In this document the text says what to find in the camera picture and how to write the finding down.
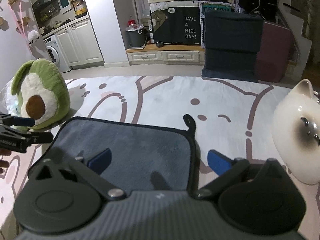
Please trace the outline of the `purple and grey towel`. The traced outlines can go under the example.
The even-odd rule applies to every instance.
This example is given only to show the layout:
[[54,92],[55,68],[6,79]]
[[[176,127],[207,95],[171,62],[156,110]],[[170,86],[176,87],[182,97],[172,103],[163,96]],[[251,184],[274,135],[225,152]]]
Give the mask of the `purple and grey towel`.
[[112,162],[100,176],[126,193],[193,192],[199,183],[196,124],[189,114],[183,116],[183,121],[188,130],[73,117],[62,125],[28,174],[46,158],[63,165],[75,157],[86,160],[89,155],[109,148]]

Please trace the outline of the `clear plastic tissue pack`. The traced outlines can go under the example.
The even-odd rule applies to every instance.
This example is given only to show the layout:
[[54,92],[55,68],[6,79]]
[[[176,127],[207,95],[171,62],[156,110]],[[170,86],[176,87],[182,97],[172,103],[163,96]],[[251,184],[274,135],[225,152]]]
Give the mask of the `clear plastic tissue pack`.
[[14,77],[1,90],[1,112],[13,116],[21,117],[21,106],[19,103],[19,91],[17,94],[11,94],[11,87]]

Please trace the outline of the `green avocado plush toy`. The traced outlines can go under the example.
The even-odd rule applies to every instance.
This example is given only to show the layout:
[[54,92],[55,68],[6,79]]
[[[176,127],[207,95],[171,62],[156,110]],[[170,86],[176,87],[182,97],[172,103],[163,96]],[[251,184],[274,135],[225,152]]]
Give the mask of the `green avocado plush toy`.
[[25,62],[11,83],[11,94],[17,96],[20,117],[34,120],[30,129],[44,129],[69,112],[71,100],[58,67],[47,59]]

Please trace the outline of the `cartoon rabbit tablecloth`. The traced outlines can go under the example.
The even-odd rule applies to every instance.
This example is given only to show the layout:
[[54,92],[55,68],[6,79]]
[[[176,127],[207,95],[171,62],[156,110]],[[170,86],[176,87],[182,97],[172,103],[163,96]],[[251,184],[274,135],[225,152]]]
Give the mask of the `cartoon rabbit tablecloth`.
[[[181,76],[105,76],[65,82],[71,116],[185,129],[182,116],[190,114],[196,121],[201,152],[199,186],[217,177],[207,164],[210,149],[252,161],[277,158],[284,164],[271,137],[271,121],[277,104],[291,88]],[[9,162],[15,159],[9,174],[1,174],[1,239],[14,239],[19,233],[10,214],[13,203],[27,182],[28,168],[47,147],[36,144],[26,154],[1,157]],[[286,164],[284,168],[306,201],[299,232],[307,239],[319,239],[319,184],[303,184]]]

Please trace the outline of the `white cat ceramic holder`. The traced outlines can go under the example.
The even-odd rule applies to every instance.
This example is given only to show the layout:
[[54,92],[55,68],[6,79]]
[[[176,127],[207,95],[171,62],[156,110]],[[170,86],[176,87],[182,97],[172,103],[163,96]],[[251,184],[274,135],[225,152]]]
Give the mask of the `white cat ceramic holder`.
[[284,164],[301,182],[319,183],[319,98],[308,79],[278,103],[272,139]]

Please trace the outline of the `white washing machine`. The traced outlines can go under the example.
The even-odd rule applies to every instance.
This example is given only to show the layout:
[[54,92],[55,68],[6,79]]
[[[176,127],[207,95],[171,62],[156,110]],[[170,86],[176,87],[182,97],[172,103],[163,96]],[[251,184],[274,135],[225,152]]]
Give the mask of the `white washing machine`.
[[51,35],[44,39],[44,43],[51,57],[52,63],[54,63],[61,73],[71,71],[71,67],[68,66],[65,58],[63,57],[62,50],[57,43],[56,37]]

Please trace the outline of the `white kitchen cabinets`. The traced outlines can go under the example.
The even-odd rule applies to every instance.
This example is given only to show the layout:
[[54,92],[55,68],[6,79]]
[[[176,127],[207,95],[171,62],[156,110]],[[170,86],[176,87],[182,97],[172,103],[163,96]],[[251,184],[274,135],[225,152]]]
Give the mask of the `white kitchen cabinets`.
[[89,18],[64,25],[54,36],[69,68],[104,62]]

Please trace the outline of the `maroon cushion chair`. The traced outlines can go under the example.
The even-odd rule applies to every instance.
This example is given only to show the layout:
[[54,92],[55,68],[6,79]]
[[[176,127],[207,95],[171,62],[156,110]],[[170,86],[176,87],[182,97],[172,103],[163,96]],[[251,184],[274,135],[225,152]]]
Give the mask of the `maroon cushion chair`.
[[278,83],[285,75],[292,45],[290,29],[265,21],[255,66],[257,79]]

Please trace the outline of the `white drawer cabinet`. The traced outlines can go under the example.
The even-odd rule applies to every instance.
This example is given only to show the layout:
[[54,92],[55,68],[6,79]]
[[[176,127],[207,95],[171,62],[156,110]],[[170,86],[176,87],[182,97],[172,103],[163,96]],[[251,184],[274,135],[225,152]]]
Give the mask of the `white drawer cabinet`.
[[126,50],[129,63],[204,65],[205,49],[198,45],[167,44],[158,48],[147,44],[144,48]]

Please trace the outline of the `dark blue chair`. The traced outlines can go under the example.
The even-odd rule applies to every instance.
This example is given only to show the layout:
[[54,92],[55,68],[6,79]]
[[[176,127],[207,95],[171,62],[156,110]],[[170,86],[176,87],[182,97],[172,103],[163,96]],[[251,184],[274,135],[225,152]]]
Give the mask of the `dark blue chair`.
[[255,65],[264,20],[258,15],[207,11],[202,77],[257,82]]

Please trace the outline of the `grey trash bin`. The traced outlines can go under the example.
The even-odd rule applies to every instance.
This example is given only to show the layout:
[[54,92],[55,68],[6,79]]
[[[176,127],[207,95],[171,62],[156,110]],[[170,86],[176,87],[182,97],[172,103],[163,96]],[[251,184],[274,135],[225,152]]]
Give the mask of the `grey trash bin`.
[[144,25],[129,25],[126,29],[131,47],[142,47],[146,43]]

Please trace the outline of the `black computer mouse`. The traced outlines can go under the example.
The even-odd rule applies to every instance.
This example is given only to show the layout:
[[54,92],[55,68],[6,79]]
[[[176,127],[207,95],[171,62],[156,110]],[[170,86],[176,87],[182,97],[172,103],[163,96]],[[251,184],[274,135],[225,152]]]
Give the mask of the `black computer mouse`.
[[157,48],[164,47],[164,43],[163,42],[156,42],[155,45],[156,45]]

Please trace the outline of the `black have a nice day cloth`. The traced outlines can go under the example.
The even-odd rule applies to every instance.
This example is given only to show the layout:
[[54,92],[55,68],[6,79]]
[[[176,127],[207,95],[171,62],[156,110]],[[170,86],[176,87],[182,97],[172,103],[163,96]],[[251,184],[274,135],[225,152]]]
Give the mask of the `black have a nice day cloth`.
[[151,13],[154,42],[165,44],[200,44],[200,10],[198,7],[170,7]]

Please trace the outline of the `teal poison sign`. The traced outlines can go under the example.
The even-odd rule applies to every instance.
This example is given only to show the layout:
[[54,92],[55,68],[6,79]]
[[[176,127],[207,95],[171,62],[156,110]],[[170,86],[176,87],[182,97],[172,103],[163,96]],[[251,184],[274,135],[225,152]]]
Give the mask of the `teal poison sign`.
[[204,15],[207,11],[232,11],[233,7],[230,5],[224,4],[210,4],[210,3],[202,3],[201,4],[202,14]]

